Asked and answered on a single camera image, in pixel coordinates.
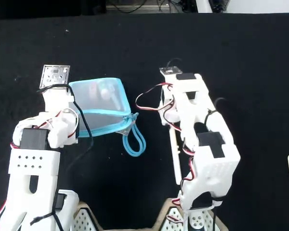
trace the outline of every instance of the blue loop strap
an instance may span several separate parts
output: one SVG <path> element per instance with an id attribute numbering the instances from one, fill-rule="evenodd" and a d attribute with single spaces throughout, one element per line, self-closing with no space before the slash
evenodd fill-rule
<path id="1" fill-rule="evenodd" d="M 131 114 L 128 118 L 132 119 L 132 123 L 133 125 L 131 126 L 131 130 L 133 131 L 133 134 L 136 138 L 136 140 L 139 143 L 139 151 L 135 152 L 130 144 L 129 144 L 129 140 L 128 140 L 128 135 L 125 136 L 123 135 L 122 140 L 123 140 L 123 146 L 125 148 L 125 150 L 127 151 L 127 153 L 131 156 L 134 157 L 138 157 L 140 156 L 146 149 L 146 142 L 145 142 L 145 138 L 144 136 L 141 134 L 141 132 L 139 131 L 137 125 L 136 125 L 136 118 L 138 116 L 138 113 L 135 114 Z"/>

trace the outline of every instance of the perforated plate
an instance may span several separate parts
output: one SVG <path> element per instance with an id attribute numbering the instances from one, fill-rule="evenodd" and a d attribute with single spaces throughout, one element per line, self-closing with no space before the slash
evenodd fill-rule
<path id="1" fill-rule="evenodd" d="M 180 219 L 183 221 L 183 217 L 180 214 L 179 210 L 175 207 L 172 207 L 168 215 L 171 215 L 174 218 Z M 172 223 L 171 221 L 165 219 L 164 223 L 161 226 L 161 231 L 183 231 L 183 225 L 182 224 L 175 224 Z"/>
<path id="2" fill-rule="evenodd" d="M 85 208 L 81 208 L 77 213 L 72 231 L 98 231 Z"/>
<path id="3" fill-rule="evenodd" d="M 65 65 L 44 65 L 39 88 L 52 84 L 67 84 L 70 66 Z"/>
<path id="4" fill-rule="evenodd" d="M 192 228 L 200 230 L 204 226 L 205 231 L 213 230 L 213 217 L 211 217 L 208 211 L 192 213 L 190 218 Z M 215 231 L 220 231 L 220 229 L 216 224 L 215 224 Z"/>

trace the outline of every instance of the blue zipper pouch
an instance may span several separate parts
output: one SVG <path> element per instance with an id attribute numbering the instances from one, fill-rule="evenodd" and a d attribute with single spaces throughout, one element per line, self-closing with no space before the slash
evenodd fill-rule
<path id="1" fill-rule="evenodd" d="M 122 134 L 123 146 L 131 156 L 140 156 L 146 148 L 143 135 L 136 126 L 138 113 L 132 114 L 123 84 L 118 78 L 99 78 L 70 82 L 75 100 L 83 111 L 93 136 L 117 132 Z M 132 130 L 139 142 L 134 151 L 128 142 Z M 79 137 L 89 137 L 82 120 L 79 121 Z"/>

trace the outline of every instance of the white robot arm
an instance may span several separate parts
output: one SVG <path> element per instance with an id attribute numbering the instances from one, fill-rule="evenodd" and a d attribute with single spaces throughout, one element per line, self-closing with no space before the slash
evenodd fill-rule
<path id="1" fill-rule="evenodd" d="M 203 226 L 191 218 L 201 216 L 201 211 L 221 205 L 231 187 L 240 155 L 228 126 L 209 97 L 201 75 L 183 73 L 175 66 L 161 68 L 160 72 L 165 83 L 162 86 L 164 99 L 160 101 L 161 109 L 158 112 L 162 124 L 170 125 L 174 172 L 176 182 L 181 186 L 173 203 L 184 211 L 185 228 L 201 229 Z M 174 125 L 176 122 L 180 122 L 180 127 Z M 190 172 L 183 179 L 175 130 L 180 132 L 183 151 L 191 156 Z M 211 203 L 205 207 L 197 204 L 197 198 L 203 193 L 209 193 L 211 198 Z"/>
<path id="2" fill-rule="evenodd" d="M 69 66 L 45 65 L 40 89 L 67 84 Z M 22 120 L 11 143 L 9 188 L 0 231 L 67 231 L 79 202 L 73 191 L 59 190 L 62 208 L 56 211 L 60 153 L 53 149 L 78 142 L 79 116 L 65 87 L 43 90 L 45 112 Z M 35 193 L 29 189 L 31 176 L 38 176 Z"/>

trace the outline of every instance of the black fabric surface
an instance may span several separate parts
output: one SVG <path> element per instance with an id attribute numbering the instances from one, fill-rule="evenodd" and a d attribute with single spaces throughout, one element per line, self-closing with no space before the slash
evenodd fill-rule
<path id="1" fill-rule="evenodd" d="M 135 97 L 163 81 L 171 58 L 200 73 L 241 154 L 218 216 L 229 230 L 289 230 L 289 14 L 120 15 L 0 21 L 0 205 L 6 198 L 9 143 L 19 120 L 44 110 L 36 94 L 44 64 L 71 65 L 70 81 L 119 77 Z M 157 106 L 159 91 L 144 103 Z M 147 150 L 129 156 L 119 134 L 61 152 L 58 187 L 73 189 L 105 229 L 151 227 L 175 197 L 169 135 L 155 112 L 137 125 Z M 181 155 L 183 174 L 187 161 Z"/>

